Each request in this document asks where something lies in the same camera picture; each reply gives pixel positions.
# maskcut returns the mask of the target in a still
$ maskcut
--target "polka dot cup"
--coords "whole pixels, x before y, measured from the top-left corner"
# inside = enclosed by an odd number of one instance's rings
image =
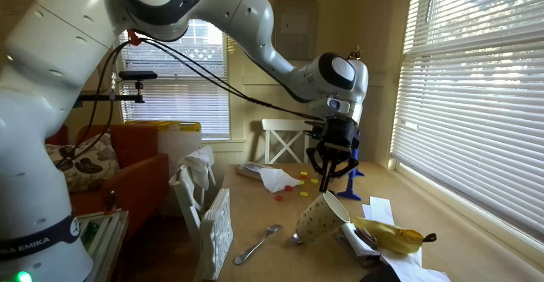
[[[330,192],[322,193],[297,220],[295,230],[302,242],[313,242],[319,236],[349,222],[349,214]]]

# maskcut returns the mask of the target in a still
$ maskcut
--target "white blinds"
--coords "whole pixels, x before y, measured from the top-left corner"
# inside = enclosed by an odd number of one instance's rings
[[[121,34],[120,41],[126,40],[128,35],[125,32]],[[186,34],[167,44],[199,62],[217,77],[227,79],[226,38],[212,24],[191,20]],[[158,74],[158,79],[144,82],[144,104],[122,103],[125,121],[198,121],[202,125],[203,138],[230,137],[229,96],[226,91],[151,45],[128,45],[120,55],[122,69],[155,71]],[[134,83],[122,82],[120,92],[136,94]]]
[[[392,155],[544,232],[544,0],[411,0]]]

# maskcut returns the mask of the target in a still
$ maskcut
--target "blue plastic holder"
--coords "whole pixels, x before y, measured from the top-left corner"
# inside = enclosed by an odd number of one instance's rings
[[[359,136],[361,133],[360,130],[357,131],[356,135]],[[352,149],[351,154],[353,158],[359,159],[359,149]],[[356,176],[365,176],[362,172],[360,172],[357,168],[354,168],[349,172],[348,174],[348,187],[346,187],[346,190],[340,193],[337,193],[336,196],[348,198],[348,199],[354,199],[354,200],[361,200],[361,197],[353,192],[353,179]]]

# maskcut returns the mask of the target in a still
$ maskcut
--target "orange sofa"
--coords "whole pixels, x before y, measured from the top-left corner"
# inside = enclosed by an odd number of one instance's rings
[[[81,128],[76,141],[87,127]],[[103,125],[93,125],[85,137],[102,132]],[[158,208],[168,194],[168,156],[158,153],[157,128],[150,125],[111,125],[111,144],[121,170],[107,179],[99,191],[70,194],[76,215],[104,210],[108,193],[115,191],[117,208],[130,211],[126,238],[129,239]],[[66,126],[46,140],[46,144],[67,145]]]

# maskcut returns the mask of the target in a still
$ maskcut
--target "patterned cushion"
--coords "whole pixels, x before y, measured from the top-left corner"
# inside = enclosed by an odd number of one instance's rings
[[[96,135],[84,141],[76,149],[75,153],[79,154],[98,137]],[[74,145],[45,145],[45,149],[51,161],[57,164],[63,158],[70,158]],[[105,180],[119,170],[117,156],[113,146],[111,146],[110,134],[104,134],[93,148],[74,160],[74,162],[66,161],[66,163],[59,166],[59,170],[64,172],[64,176],[66,176],[66,183],[68,183],[70,193],[101,189]]]

